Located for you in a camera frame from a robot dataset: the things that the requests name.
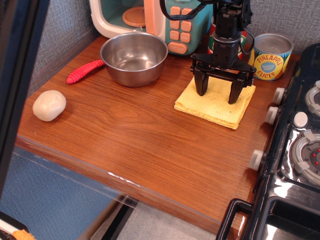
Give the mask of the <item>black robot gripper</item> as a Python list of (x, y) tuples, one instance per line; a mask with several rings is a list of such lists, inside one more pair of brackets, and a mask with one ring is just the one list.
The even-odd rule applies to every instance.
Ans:
[(209, 77), (232, 82), (229, 100), (235, 104), (243, 87), (252, 86), (255, 68), (238, 57), (240, 39), (215, 39), (212, 54), (193, 53), (190, 70), (194, 75), (196, 92), (203, 96), (208, 89)]

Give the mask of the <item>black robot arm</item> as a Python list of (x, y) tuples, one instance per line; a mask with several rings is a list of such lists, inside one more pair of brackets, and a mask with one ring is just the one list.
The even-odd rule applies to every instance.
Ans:
[(251, 23), (252, 15), (249, 0), (213, 2), (213, 53), (191, 55), (190, 70), (198, 95), (206, 93), (209, 77), (231, 82), (229, 104), (237, 102), (243, 88), (252, 86), (256, 68), (238, 56), (239, 50), (248, 54), (242, 47), (241, 36)]

